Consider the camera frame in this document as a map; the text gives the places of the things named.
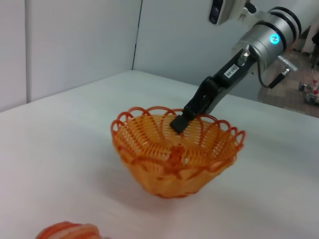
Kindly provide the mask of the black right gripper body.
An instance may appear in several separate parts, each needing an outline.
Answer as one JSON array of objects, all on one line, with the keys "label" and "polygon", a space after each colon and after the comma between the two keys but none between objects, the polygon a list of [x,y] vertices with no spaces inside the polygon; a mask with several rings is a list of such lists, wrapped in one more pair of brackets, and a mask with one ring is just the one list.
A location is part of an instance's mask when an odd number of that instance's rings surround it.
[{"label": "black right gripper body", "polygon": [[213,76],[213,82],[218,86],[218,90],[211,102],[211,110],[246,77],[256,62],[254,50],[242,49]]}]

